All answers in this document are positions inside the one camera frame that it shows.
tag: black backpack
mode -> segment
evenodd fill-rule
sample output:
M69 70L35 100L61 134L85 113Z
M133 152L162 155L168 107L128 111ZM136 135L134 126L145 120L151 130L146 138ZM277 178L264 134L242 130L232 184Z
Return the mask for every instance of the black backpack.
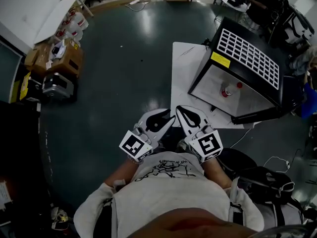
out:
M271 210L272 214L267 214L267 216L274 216L275 226L302 224L303 208L297 200L292 198L294 183L286 174L264 167L255 167L240 170L236 176L239 177L239 187L245 190L256 205L266 206L266 213ZM265 224L263 207L258 208L264 216Z

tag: dark green floor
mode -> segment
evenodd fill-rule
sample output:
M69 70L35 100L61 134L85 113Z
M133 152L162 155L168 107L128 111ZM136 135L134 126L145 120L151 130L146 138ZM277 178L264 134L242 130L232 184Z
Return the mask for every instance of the dark green floor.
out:
M212 39L213 11L217 14L216 5L153 2L140 12L123 6L88 19L81 41L85 62L77 102L49 103L41 112L43 162L56 199L77 208L126 158L118 147L126 131L152 103L170 107L172 43ZM222 12L236 16L229 8ZM244 132L220 130L224 146ZM236 149L259 165L270 156L292 161L296 150L304 149L307 134L307 123L289 115L256 125ZM302 194L312 193L311 186L300 186L306 179L301 158L295 158L289 173L300 180Z

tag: white paper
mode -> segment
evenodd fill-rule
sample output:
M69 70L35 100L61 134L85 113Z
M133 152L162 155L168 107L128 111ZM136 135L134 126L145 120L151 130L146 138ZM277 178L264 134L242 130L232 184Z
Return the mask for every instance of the white paper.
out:
M46 62L46 69L50 69L52 67L51 61Z
M4 204L11 202L11 198L8 189L5 185L5 181L0 182L0 209L4 209Z

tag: white board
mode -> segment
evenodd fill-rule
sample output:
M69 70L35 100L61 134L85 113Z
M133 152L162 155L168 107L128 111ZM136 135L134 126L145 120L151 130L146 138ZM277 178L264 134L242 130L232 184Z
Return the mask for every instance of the white board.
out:
M75 1L76 0L61 0L58 3L41 27L34 40L34 44L37 44L55 34L58 26Z

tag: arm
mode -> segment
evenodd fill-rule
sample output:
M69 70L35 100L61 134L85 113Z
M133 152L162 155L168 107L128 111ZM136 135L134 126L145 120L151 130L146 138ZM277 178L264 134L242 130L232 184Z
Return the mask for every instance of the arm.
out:
M223 171L216 158L203 162L202 167L209 180L214 181L223 189L231 187L231 179Z
M139 165L133 163L129 159L127 159L113 174L111 174L107 179L105 179L104 183L110 187L113 187L113 182L115 180L125 180L126 184L128 184L133 178L136 170Z
M306 83L308 83L308 71L305 72L305 76L304 76L304 87L305 87Z
M308 63L309 69L316 68L316 64L317 64L317 58L316 57L312 57L312 59L310 59L310 61Z
M250 2L251 3L253 3L253 4L255 4L256 6L258 6L258 7L260 7L260 8L262 8L262 9L267 9L267 7L263 4L263 3L261 3L261 2L258 2L258 1L255 1L255 0L250 0Z

